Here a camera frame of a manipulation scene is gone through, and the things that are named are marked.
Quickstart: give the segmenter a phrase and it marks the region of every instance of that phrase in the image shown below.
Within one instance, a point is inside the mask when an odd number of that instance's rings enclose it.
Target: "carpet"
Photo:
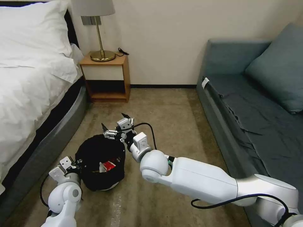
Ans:
[[[216,165],[227,171],[224,160],[198,100],[195,89],[132,89],[129,103],[94,103],[57,162],[72,156],[84,140],[103,133],[101,123],[114,129],[121,113],[135,117],[135,124],[153,126],[157,148],[167,155],[188,157]],[[149,127],[139,126],[152,145]],[[41,226],[48,212],[39,199],[41,180],[15,209],[4,226]],[[56,184],[48,179],[43,195],[47,200]],[[84,184],[83,202],[75,219],[78,227],[249,227],[244,209],[229,204],[211,210],[190,205],[192,198],[160,184],[145,181],[129,152],[126,154],[125,178],[112,190],[89,191]]]

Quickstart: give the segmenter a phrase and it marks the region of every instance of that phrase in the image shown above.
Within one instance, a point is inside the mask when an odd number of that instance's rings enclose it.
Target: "sofa armrest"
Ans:
[[[207,43],[201,74],[241,74],[270,45],[268,40],[210,39]]]

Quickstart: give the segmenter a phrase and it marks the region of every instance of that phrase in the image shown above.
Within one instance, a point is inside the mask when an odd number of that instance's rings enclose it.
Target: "wooden nightstand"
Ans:
[[[126,55],[97,62],[91,60],[89,53],[80,62],[80,67],[92,102],[128,102],[130,78]]]

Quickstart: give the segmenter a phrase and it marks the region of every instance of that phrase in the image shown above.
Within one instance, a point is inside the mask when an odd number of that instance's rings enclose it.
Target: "power cord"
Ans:
[[[120,53],[122,53],[122,55],[115,54],[115,55],[117,55],[117,56],[119,56],[119,57],[122,57],[123,55],[129,55],[129,53],[125,52],[125,51],[122,50],[120,47],[118,48],[118,51],[119,51]]]
[[[40,194],[40,200],[43,203],[43,205],[49,208],[48,204],[44,201],[43,196],[42,196],[43,185],[44,185],[47,178],[48,178],[48,174],[46,175],[46,177],[44,178],[44,180],[42,181],[42,183],[40,185],[39,194]]]
[[[154,147],[155,147],[155,150],[157,150],[157,146],[156,146],[156,140],[155,140],[155,135],[154,135],[154,130],[152,129],[152,126],[149,124],[149,123],[146,123],[146,122],[142,122],[142,123],[139,123],[137,125],[134,125],[130,128],[127,128],[127,129],[121,129],[120,131],[127,131],[127,130],[130,130],[130,129],[134,129],[135,127],[138,127],[140,125],[148,125],[150,128],[151,128],[151,133],[152,133],[152,139],[153,139],[153,142],[154,142]]]
[[[191,205],[194,207],[194,208],[197,208],[197,209],[202,209],[202,210],[206,210],[206,209],[212,209],[212,208],[216,208],[216,207],[220,207],[220,206],[223,206],[223,205],[226,205],[228,203],[232,203],[232,202],[236,202],[238,200],[242,200],[242,199],[246,199],[246,198],[251,198],[251,197],[257,197],[257,196],[264,196],[264,197],[269,197],[269,198],[272,198],[272,199],[275,199],[277,201],[279,201],[285,208],[285,212],[284,214],[282,215],[281,219],[278,221],[278,223],[274,226],[274,227],[279,227],[281,226],[282,224],[284,224],[284,222],[289,218],[291,217],[292,215],[297,215],[296,213],[290,213],[289,212],[289,209],[286,205],[285,202],[283,202],[281,199],[279,199],[278,197],[275,197],[273,195],[268,195],[268,194],[251,194],[251,195],[244,195],[244,196],[240,196],[238,198],[234,198],[234,199],[231,199],[231,200],[227,200],[225,202],[221,202],[221,203],[217,203],[217,204],[214,204],[214,205],[210,205],[210,206],[197,206],[197,205],[194,205],[193,203],[196,202],[196,201],[199,201],[200,199],[194,199],[191,201]]]

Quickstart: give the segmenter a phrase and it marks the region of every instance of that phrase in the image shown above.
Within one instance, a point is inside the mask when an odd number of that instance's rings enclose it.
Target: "teal pillow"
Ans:
[[[289,112],[303,110],[303,27],[288,24],[246,69]]]

